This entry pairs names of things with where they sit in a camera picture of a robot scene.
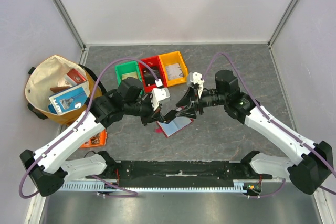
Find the black credit card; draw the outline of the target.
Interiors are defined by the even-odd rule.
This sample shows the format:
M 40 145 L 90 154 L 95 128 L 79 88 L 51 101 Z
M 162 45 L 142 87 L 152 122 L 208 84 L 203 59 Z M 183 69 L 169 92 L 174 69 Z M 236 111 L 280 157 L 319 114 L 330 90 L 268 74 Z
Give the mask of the black credit card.
M 170 123 L 176 118 L 177 110 L 170 110 L 164 117 L 163 117 L 163 123 Z

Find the red leather card holder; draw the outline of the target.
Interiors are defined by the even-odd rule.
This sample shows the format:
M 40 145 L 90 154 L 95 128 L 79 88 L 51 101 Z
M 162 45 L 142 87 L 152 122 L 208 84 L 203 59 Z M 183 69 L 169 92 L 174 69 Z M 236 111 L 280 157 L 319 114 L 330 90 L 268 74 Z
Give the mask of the red leather card holder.
M 173 110 L 180 110 L 182 107 L 177 107 Z M 166 124 L 163 122 L 157 122 L 157 128 L 155 129 L 156 133 L 162 133 L 165 137 L 170 137 L 177 133 L 178 131 L 184 129 L 193 123 L 193 119 L 185 118 L 185 117 L 176 117 L 173 121 Z

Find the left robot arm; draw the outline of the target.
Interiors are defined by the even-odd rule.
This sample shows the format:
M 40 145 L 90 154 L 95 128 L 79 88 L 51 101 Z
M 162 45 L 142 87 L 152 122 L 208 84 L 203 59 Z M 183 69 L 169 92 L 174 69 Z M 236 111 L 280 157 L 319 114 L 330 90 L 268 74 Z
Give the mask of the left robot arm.
M 36 151 L 24 150 L 19 156 L 26 170 L 19 184 L 19 195 L 28 198 L 23 193 L 26 178 L 31 179 L 38 194 L 46 197 L 70 180 L 98 175 L 112 177 L 117 164 L 106 151 L 72 161 L 68 157 L 88 139 L 121 121 L 124 115 L 139 117 L 143 125 L 161 120 L 162 103 L 170 94 L 160 81 L 156 85 L 151 92 L 141 93 L 142 83 L 128 77 L 116 89 L 91 99 L 81 116 L 51 142 Z

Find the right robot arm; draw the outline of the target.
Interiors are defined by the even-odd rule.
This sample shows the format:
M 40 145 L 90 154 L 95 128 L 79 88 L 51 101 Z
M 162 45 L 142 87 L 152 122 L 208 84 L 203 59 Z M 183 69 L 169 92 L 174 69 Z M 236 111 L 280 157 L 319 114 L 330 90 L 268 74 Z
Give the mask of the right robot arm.
M 245 178 L 268 174 L 288 179 L 301 192 L 311 195 L 332 174 L 332 147 L 325 141 L 316 143 L 276 119 L 258 101 L 241 91 L 232 71 L 218 71 L 214 89 L 204 88 L 204 78 L 198 72 L 188 75 L 187 85 L 186 94 L 177 104 L 183 110 L 177 116 L 195 119 L 205 108 L 223 106 L 228 116 L 257 131 L 285 154 L 278 157 L 259 151 L 249 153 L 247 162 L 240 166 Z

